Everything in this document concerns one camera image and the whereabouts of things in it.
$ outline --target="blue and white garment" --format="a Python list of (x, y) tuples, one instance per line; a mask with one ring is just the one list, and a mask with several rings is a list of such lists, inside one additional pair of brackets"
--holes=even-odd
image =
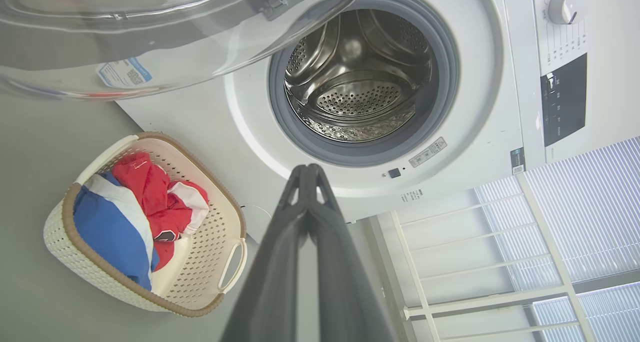
[(110, 172), (91, 176), (75, 199), (73, 220), (80, 237), (96, 253), (151, 291), (158, 254), (149, 220), (130, 189)]

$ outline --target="white handle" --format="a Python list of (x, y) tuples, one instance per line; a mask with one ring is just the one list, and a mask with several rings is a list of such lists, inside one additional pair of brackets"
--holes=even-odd
[(84, 171), (75, 179), (75, 182), (78, 182), (80, 185), (84, 185), (94, 173), (98, 172), (99, 169), (102, 169), (106, 162), (114, 158), (118, 155), (122, 150), (129, 147), (133, 142), (138, 140), (138, 136), (129, 135), (115, 144), (111, 145), (108, 149), (106, 149), (103, 153), (101, 153), (95, 160), (87, 166)]
[[(231, 264), (231, 258), (234, 257), (234, 253), (236, 251), (236, 249), (238, 248), (238, 246), (242, 247), (242, 257), (240, 258), (240, 266), (238, 266), (238, 268), (235, 270), (235, 273), (233, 274), (233, 277), (231, 278), (231, 280), (229, 280), (229, 282), (226, 284), (226, 286), (222, 287), (222, 281), (224, 281), (225, 276), (227, 275), (227, 269), (229, 268), (229, 265)], [(245, 270), (245, 265), (247, 264), (247, 242), (244, 240), (244, 238), (241, 238), (240, 241), (238, 241), (235, 245), (233, 245), (233, 249), (231, 249), (231, 253), (229, 254), (229, 258), (226, 261), (226, 265), (224, 266), (224, 271), (222, 271), (222, 276), (220, 276), (220, 282), (217, 283), (217, 288), (218, 290), (220, 290), (221, 294), (226, 294), (226, 292), (228, 292), (229, 290), (231, 290), (231, 288), (236, 284), (236, 282), (238, 282), (238, 279), (240, 278), (240, 275), (242, 275), (242, 271)]]

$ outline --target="brown basket rim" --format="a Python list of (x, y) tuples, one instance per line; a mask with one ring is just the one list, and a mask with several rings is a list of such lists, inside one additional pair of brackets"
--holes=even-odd
[[(227, 188), (217, 179), (217, 177), (213, 173), (211, 173), (211, 171), (209, 171), (198, 160), (198, 158), (193, 156), (179, 142), (162, 133), (143, 132), (143, 133), (138, 133), (137, 137), (138, 137), (138, 140), (142, 140), (142, 139), (162, 140), (164, 142), (167, 142), (168, 144), (171, 144), (174, 148), (178, 149), (180, 153), (186, 156), (196, 167), (198, 167), (199, 170), (202, 171), (202, 173), (204, 173), (214, 183), (214, 185), (218, 187), (218, 189), (220, 189), (222, 194), (224, 194), (224, 196), (229, 200), (229, 202), (231, 202), (231, 205), (233, 205), (233, 208), (235, 209), (236, 213), (238, 214), (238, 217), (240, 218), (240, 237), (241, 238), (247, 237), (247, 224), (245, 222), (245, 216), (242, 213), (242, 209), (240, 208), (240, 205), (238, 204), (236, 199), (234, 199), (234, 197), (231, 195), (229, 190), (227, 190)], [(80, 192), (81, 187), (82, 185), (80, 185), (77, 182), (74, 182), (71, 185), (71, 187), (69, 187), (66, 194), (64, 195), (64, 200), (62, 201), (62, 227), (64, 228), (64, 233), (66, 233), (66, 236), (68, 237), (69, 241), (71, 241), (71, 244), (73, 244), (73, 246), (76, 249), (78, 249), (78, 251), (80, 251), (87, 258), (89, 258), (89, 260), (94, 265), (98, 266), (99, 269), (105, 271), (105, 273), (108, 274), (111, 278), (121, 283), (121, 285), (123, 285), (124, 287), (135, 292), (140, 297), (162, 308), (165, 308), (171, 312), (174, 312), (178, 315), (182, 315), (185, 317), (201, 317), (203, 315), (206, 315), (212, 312), (216, 307), (218, 307), (218, 305), (220, 305), (220, 303), (222, 302), (222, 299), (224, 298), (224, 294), (219, 293), (213, 299), (213, 301), (211, 301), (209, 305), (203, 308), (200, 308), (198, 310), (190, 310), (188, 308), (184, 308), (182, 306), (179, 306), (178, 304), (167, 301), (166, 299), (163, 299), (162, 297), (156, 294), (153, 294), (153, 292), (151, 291), (146, 290), (145, 288), (141, 287), (137, 283), (131, 281), (127, 276), (125, 276), (120, 271), (115, 269), (115, 267), (111, 266), (108, 262), (106, 262), (104, 258), (102, 258), (98, 253), (96, 253), (82, 239), (82, 237), (80, 237), (80, 234), (76, 230), (76, 224), (74, 223), (73, 207), (74, 207), (74, 202), (76, 201), (76, 196), (78, 195), (78, 192)]]

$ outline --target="beige plastic basket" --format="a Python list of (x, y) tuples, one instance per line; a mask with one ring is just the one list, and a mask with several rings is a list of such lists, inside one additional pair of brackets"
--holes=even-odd
[[(73, 218), (73, 205), (80, 187), (94, 173), (110, 170), (123, 156), (142, 151), (149, 153), (172, 180), (195, 182), (206, 190), (209, 198), (208, 216), (189, 238), (183, 257), (178, 257), (176, 247), (171, 262), (153, 273), (153, 291), (156, 285), (166, 287), (158, 294), (140, 287), (94, 252), (78, 234)], [(95, 287), (145, 310), (174, 312), (186, 317), (199, 317), (214, 310), (238, 281), (247, 262), (246, 235), (245, 219), (231, 194), (186, 149), (160, 133), (128, 136), (98, 156), (71, 185), (44, 227), (46, 248)], [(222, 286), (238, 247), (242, 249), (240, 265)]]

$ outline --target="floor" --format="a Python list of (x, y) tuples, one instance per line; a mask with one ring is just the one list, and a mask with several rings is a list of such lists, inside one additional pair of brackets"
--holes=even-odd
[[(58, 262), (42, 229), (50, 210), (77, 175), (116, 140), (140, 131), (115, 103), (31, 101), (0, 94), (0, 208), (7, 234), (0, 244), (0, 340), (208, 341), (219, 340), (244, 274), (219, 308), (198, 319), (154, 313), (122, 303)], [(358, 234), (356, 225), (352, 234)], [(372, 276), (363, 239), (356, 248)], [(247, 242), (247, 268), (258, 245)], [(298, 340), (318, 340), (315, 249), (302, 249)]]

